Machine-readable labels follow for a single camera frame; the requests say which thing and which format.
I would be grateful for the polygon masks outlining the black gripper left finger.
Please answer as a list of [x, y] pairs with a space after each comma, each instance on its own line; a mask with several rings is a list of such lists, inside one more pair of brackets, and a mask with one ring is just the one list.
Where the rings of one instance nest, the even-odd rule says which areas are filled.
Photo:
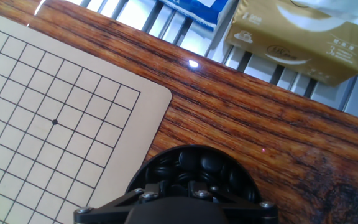
[[144, 188], [131, 190], [102, 207], [77, 208], [74, 223], [124, 223], [135, 206], [165, 197], [167, 187], [167, 182], [146, 184]]

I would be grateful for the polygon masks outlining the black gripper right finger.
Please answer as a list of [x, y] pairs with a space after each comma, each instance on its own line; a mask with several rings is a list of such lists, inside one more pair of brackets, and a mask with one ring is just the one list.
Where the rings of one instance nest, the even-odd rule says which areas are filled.
[[235, 192], [192, 180], [188, 182], [188, 195], [217, 206], [229, 220], [278, 222], [278, 207], [273, 202], [263, 201], [254, 185], [247, 185], [240, 192]]

